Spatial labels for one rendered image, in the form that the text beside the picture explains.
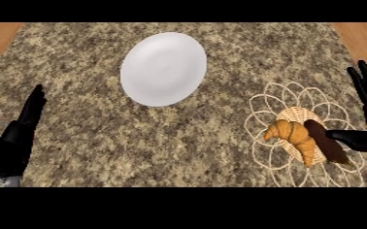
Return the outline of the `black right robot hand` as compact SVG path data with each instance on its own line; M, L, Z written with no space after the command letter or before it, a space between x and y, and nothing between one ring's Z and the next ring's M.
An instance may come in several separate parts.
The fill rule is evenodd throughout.
M353 99L358 101L352 106L352 118L362 129L328 129L325 135L353 151L367 153L367 61L358 59L356 66L347 66L344 70L352 83Z

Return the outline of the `white oval plate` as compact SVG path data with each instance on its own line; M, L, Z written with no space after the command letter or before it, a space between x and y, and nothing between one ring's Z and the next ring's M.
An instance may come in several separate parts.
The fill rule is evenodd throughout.
M196 90L207 72L207 54L186 34L164 32L143 39L119 65L128 98L148 107L180 102Z

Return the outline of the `golden brown croissant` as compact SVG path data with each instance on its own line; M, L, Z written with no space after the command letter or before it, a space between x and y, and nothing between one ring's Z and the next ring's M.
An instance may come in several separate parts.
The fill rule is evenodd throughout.
M278 138L285 140L296 148L306 167L312 164L315 141L307 135L304 126L296 121L278 119L266 128L263 140Z

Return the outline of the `dark brown sweet potato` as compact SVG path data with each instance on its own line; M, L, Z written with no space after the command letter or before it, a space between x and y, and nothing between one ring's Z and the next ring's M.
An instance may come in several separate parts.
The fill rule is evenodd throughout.
M307 119L303 123L303 126L307 130L307 135L313 139L318 148L325 155L325 158L330 162L347 164L347 157L344 150L340 144L327 137L327 129L324 126L312 119Z

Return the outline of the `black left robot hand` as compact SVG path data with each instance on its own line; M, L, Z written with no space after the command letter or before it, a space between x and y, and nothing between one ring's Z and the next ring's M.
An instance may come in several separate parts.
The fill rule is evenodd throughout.
M0 178L23 175L45 102L42 85L38 84L26 97L19 118L8 123L0 135Z

